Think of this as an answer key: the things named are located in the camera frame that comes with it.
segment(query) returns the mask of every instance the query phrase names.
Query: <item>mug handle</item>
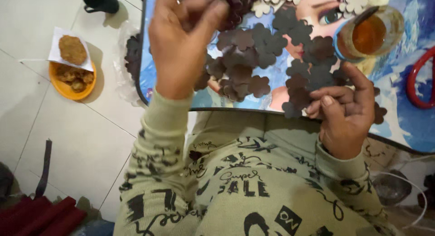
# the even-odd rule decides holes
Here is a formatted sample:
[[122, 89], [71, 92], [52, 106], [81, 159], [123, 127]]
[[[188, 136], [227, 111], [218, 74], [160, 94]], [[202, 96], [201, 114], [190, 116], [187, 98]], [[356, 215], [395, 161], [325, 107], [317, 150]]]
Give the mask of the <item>mug handle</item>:
[[88, 6], [88, 5], [85, 5], [85, 6], [84, 6], [84, 10], [85, 10], [87, 13], [93, 13], [93, 12], [99, 12], [99, 11], [100, 11], [100, 10], [93, 9], [92, 7], [90, 7], [90, 6]]

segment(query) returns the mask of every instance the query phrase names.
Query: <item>white paper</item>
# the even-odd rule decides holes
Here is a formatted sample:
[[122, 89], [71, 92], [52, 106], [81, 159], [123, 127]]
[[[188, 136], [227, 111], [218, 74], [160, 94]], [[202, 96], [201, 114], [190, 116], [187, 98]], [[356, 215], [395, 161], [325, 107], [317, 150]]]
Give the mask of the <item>white paper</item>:
[[[80, 42], [83, 44], [84, 50], [86, 50], [86, 60], [81, 65], [75, 65], [75, 64], [69, 63], [68, 61], [63, 60], [63, 58], [60, 56], [59, 40], [64, 35], [78, 37], [80, 39]], [[53, 40], [51, 42], [50, 55], [48, 55], [48, 60], [52, 61], [52, 62], [66, 64], [66, 65], [76, 67], [76, 68], [81, 68], [81, 69], [91, 71], [91, 72], [94, 71], [94, 69], [92, 68], [92, 64], [90, 62], [90, 56], [89, 56], [89, 51], [87, 49], [86, 42], [84, 41], [83, 38], [75, 35], [72, 31], [69, 31], [67, 29], [62, 29], [62, 28], [58, 28], [58, 27], [54, 28]]]

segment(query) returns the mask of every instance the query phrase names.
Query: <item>fingernail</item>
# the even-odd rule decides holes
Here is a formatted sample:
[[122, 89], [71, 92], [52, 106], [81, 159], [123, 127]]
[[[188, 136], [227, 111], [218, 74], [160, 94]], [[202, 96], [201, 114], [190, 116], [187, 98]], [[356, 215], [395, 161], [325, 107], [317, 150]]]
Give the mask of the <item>fingernail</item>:
[[325, 106], [329, 106], [333, 103], [334, 101], [332, 100], [332, 98], [330, 96], [324, 96], [322, 99], [322, 103]]

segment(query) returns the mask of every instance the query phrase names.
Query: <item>tea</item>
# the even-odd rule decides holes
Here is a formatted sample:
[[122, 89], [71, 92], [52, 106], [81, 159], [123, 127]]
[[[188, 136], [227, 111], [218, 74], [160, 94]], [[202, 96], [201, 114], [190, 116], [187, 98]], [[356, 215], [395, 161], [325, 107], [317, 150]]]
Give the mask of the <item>tea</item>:
[[359, 52], [371, 55], [384, 43], [387, 29], [384, 22], [377, 16], [370, 16], [356, 25], [352, 33], [352, 41]]

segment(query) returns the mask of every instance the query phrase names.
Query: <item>blue rubber band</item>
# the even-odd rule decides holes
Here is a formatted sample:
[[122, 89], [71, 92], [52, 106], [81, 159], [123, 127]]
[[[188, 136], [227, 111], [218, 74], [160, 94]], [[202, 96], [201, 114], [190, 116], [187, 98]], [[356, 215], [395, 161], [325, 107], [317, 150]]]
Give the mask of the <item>blue rubber band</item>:
[[351, 63], [359, 63], [359, 62], [361, 62], [362, 60], [364, 60], [363, 57], [360, 57], [360, 58], [357, 58], [357, 59], [346, 58], [343, 54], [341, 54], [340, 50], [338, 49], [337, 35], [338, 35], [338, 33], [340, 33], [340, 31], [341, 31], [341, 29], [343, 28], [343, 26], [344, 26], [346, 23], [348, 23], [348, 22], [344, 22], [343, 24], [341, 24], [341, 25], [337, 28], [337, 30], [335, 31], [334, 36], [332, 37], [332, 45], [334, 46], [334, 49], [335, 49], [335, 53], [334, 53], [334, 55], [335, 55], [336, 57], [338, 57], [341, 61], [348, 61], [348, 62], [351, 62]]

